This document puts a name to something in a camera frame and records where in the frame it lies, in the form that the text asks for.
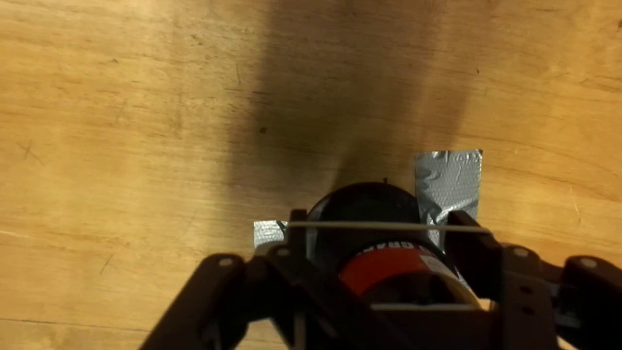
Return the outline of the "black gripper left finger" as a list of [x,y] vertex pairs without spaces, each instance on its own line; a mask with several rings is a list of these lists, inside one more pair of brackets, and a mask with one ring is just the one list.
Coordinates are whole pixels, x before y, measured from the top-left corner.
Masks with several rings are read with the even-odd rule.
[[305,233],[317,225],[294,210],[284,243],[261,247],[251,260],[206,257],[140,350],[235,350],[249,325],[265,319],[294,350],[381,346],[383,317],[304,255]]

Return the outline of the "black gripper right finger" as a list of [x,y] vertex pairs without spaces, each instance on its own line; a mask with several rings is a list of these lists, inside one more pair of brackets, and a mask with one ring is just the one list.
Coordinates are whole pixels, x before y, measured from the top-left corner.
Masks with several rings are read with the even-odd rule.
[[484,311],[461,303],[373,305],[370,350],[622,350],[620,268],[591,255],[562,266],[521,245],[502,245],[469,214],[447,225],[445,257],[473,292],[492,301]]

